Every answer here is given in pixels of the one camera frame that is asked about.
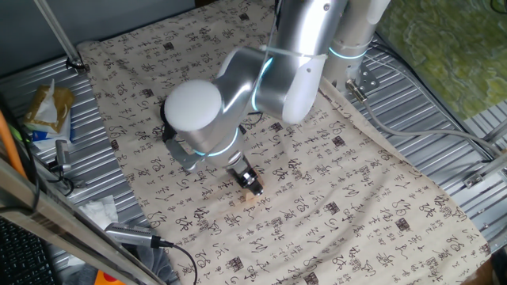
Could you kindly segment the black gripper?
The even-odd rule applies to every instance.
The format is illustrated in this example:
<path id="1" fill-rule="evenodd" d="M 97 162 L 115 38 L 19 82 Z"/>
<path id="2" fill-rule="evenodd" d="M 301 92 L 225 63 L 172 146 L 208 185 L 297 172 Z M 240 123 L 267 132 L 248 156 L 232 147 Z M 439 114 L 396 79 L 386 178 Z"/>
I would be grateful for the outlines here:
<path id="1" fill-rule="evenodd" d="M 262 179 L 257 175 L 245 156 L 227 167 L 227 172 L 242 188 L 248 189 L 255 196 L 263 194 L 264 185 Z"/>

